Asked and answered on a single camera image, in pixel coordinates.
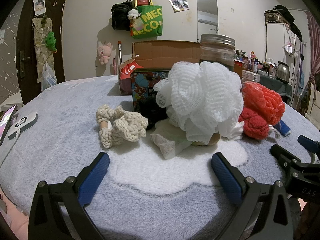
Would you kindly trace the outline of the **blue cloth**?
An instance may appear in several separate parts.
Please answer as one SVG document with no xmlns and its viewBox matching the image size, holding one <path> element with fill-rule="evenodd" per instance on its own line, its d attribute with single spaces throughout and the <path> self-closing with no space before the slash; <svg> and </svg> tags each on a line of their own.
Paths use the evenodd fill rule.
<svg viewBox="0 0 320 240">
<path fill-rule="evenodd" d="M 280 121 L 274 125 L 275 129 L 280 132 L 280 134 L 284 137 L 288 136 L 291 133 L 291 128 L 280 119 Z"/>
</svg>

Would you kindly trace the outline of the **red knitted plush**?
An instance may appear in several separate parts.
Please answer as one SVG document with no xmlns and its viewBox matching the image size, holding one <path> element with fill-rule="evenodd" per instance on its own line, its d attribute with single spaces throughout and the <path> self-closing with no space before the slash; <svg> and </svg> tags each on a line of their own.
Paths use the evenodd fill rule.
<svg viewBox="0 0 320 240">
<path fill-rule="evenodd" d="M 238 122 L 244 122 L 244 133 L 255 140 L 263 140 L 268 136 L 269 124 L 256 111 L 244 107 Z"/>
</svg>

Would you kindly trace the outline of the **red mesh bath pouf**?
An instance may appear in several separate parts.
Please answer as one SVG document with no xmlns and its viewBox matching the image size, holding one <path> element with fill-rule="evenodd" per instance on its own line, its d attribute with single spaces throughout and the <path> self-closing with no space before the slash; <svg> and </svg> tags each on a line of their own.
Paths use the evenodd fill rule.
<svg viewBox="0 0 320 240">
<path fill-rule="evenodd" d="M 256 111 L 268 124 L 276 125 L 285 112 L 281 96 L 257 82 L 246 81 L 242 87 L 244 106 Z"/>
</svg>

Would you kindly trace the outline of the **cream crochet scrunchie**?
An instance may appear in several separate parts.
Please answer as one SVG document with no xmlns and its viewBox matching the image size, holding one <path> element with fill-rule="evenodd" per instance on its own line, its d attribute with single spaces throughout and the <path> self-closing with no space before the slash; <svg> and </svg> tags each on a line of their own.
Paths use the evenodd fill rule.
<svg viewBox="0 0 320 240">
<path fill-rule="evenodd" d="M 124 141 L 138 142 L 146 137 L 148 119 L 137 112 L 130 112 L 118 106 L 112 109 L 104 104 L 96 111 L 100 125 L 99 139 L 104 148 L 119 146 Z"/>
</svg>

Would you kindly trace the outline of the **tan round powder puff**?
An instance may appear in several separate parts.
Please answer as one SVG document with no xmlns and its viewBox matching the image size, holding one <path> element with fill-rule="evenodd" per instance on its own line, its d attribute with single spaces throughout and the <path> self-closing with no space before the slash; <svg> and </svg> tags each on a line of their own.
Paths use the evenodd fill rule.
<svg viewBox="0 0 320 240">
<path fill-rule="evenodd" d="M 221 135 L 220 133 L 214 133 L 210 139 L 210 141 L 205 144 L 203 142 L 199 142 L 199 141 L 195 141 L 192 143 L 192 145 L 194 146 L 213 146 L 215 144 L 217 144 L 217 142 L 221 139 Z"/>
</svg>

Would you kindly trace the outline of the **white cloth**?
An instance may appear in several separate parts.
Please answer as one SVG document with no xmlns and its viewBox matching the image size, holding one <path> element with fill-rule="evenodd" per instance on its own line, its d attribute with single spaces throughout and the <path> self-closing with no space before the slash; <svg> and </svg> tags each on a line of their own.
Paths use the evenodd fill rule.
<svg viewBox="0 0 320 240">
<path fill-rule="evenodd" d="M 192 145 L 185 131 L 172 125 L 168 119 L 158 121 L 150 134 L 151 141 L 159 147 L 164 159 L 172 159 Z"/>
</svg>

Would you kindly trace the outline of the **white mesh bath pouf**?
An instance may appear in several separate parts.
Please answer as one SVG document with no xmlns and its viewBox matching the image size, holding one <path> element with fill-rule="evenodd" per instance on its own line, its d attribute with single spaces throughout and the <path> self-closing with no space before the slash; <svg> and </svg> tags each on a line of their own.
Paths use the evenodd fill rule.
<svg viewBox="0 0 320 240">
<path fill-rule="evenodd" d="M 175 63 L 153 87 L 169 122 L 185 131 L 188 141 L 205 145 L 215 133 L 231 135 L 244 108 L 241 88 L 238 74 L 208 61 Z"/>
</svg>

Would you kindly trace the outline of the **smartphone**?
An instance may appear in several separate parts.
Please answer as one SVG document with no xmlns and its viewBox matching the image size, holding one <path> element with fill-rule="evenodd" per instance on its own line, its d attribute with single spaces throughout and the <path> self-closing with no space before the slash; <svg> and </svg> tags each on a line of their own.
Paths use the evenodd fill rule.
<svg viewBox="0 0 320 240">
<path fill-rule="evenodd" d="M 0 136 L 1 136 L 1 140 L 0 140 L 0 145 L 3 143 L 4 137 L 6 136 L 12 117 L 14 116 L 15 112 L 17 109 L 17 105 L 13 105 L 10 109 L 8 109 L 4 115 L 3 118 L 1 119 L 1 123 L 0 123 Z"/>
</svg>

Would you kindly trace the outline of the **white wardrobe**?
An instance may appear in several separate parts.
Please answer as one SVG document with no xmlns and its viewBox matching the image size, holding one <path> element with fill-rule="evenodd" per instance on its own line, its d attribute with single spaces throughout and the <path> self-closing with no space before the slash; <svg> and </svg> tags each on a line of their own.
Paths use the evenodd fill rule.
<svg viewBox="0 0 320 240">
<path fill-rule="evenodd" d="M 296 49 L 300 49 L 300 40 L 285 24 L 266 23 L 266 60 L 281 61 L 293 67 L 297 61 Z"/>
</svg>

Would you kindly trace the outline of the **clear plastic bag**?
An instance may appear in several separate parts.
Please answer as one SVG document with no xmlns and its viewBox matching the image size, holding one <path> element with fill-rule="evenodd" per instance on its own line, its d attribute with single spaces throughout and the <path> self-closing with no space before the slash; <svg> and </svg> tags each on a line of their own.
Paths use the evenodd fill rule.
<svg viewBox="0 0 320 240">
<path fill-rule="evenodd" d="M 42 77 L 41 77 L 41 91 L 46 90 L 49 87 L 52 87 L 57 84 L 57 78 L 53 69 L 50 65 L 45 62 L 43 65 L 42 70 Z"/>
</svg>

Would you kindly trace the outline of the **pink curtain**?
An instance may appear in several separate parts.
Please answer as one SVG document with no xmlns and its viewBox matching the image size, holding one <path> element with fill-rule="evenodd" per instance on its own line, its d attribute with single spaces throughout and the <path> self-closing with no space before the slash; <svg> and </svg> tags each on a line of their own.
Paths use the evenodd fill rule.
<svg viewBox="0 0 320 240">
<path fill-rule="evenodd" d="M 311 48 L 311 73 L 310 78 L 313 83 L 316 83 L 316 75 L 319 74 L 319 40 L 320 40 L 320 27 L 311 12 L 306 12 L 308 20 L 308 30 L 310 35 L 310 48 Z"/>
</svg>

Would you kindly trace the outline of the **red lined cardboard box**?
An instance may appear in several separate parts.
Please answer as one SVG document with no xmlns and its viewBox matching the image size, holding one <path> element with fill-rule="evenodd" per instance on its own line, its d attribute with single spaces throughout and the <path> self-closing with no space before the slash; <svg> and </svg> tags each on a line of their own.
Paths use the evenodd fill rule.
<svg viewBox="0 0 320 240">
<path fill-rule="evenodd" d="M 121 94 L 132 93 L 131 73 L 139 68 L 171 69 L 180 61 L 200 62 L 200 43 L 189 41 L 154 40 L 134 42 L 132 57 L 118 67 Z"/>
</svg>

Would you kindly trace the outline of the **hanging fabric organizer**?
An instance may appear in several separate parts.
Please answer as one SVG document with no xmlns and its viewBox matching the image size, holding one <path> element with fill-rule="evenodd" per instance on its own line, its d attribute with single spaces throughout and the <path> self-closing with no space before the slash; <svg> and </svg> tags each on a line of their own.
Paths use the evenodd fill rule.
<svg viewBox="0 0 320 240">
<path fill-rule="evenodd" d="M 34 45 L 37 67 L 37 83 L 42 80 L 42 71 L 44 63 L 47 62 L 54 70 L 53 52 L 46 45 L 46 38 L 53 30 L 53 22 L 50 18 L 35 17 L 32 19 L 32 27 L 34 30 Z"/>
</svg>

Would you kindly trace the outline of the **green tote bag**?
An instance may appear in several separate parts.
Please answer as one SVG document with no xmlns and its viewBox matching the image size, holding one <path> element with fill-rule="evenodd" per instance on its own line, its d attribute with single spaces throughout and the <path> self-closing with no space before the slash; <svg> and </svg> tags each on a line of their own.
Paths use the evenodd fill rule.
<svg viewBox="0 0 320 240">
<path fill-rule="evenodd" d="M 130 32 L 132 38 L 141 39 L 162 36 L 162 6 L 141 5 L 134 9 L 137 9 L 141 15 L 136 20 L 130 20 Z"/>
</svg>

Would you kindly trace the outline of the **wall mirror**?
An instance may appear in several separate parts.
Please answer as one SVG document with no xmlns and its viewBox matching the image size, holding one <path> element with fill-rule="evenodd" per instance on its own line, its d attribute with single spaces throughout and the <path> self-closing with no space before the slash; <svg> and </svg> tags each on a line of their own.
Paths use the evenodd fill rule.
<svg viewBox="0 0 320 240">
<path fill-rule="evenodd" d="M 202 34 L 218 34 L 219 17 L 217 0 L 197 0 L 197 42 Z"/>
</svg>

